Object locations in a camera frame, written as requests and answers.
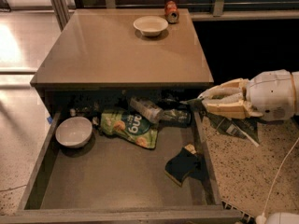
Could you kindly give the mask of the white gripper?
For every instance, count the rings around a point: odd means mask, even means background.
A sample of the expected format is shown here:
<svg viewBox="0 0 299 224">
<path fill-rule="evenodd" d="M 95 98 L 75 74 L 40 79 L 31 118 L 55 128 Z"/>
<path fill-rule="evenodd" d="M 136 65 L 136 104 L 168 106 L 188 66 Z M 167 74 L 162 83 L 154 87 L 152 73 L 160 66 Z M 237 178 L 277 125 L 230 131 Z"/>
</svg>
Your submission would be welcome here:
<svg viewBox="0 0 299 224">
<path fill-rule="evenodd" d="M 245 92 L 247 101 L 237 94 Z M 227 97 L 211 99 L 214 96 Z M 236 78 L 203 91 L 198 98 L 208 113 L 228 119 L 290 119 L 295 115 L 295 73 L 282 69 L 262 72 L 250 81 Z"/>
</svg>

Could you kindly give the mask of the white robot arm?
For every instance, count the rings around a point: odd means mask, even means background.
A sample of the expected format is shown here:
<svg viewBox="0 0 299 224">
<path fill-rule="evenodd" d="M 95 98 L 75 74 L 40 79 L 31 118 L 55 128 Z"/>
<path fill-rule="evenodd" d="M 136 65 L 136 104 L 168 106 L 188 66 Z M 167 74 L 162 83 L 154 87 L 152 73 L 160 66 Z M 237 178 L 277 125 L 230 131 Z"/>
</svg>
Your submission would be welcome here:
<svg viewBox="0 0 299 224">
<path fill-rule="evenodd" d="M 208 114 L 231 120 L 282 121 L 299 115 L 299 73 L 284 69 L 233 79 L 202 92 Z"/>
</svg>

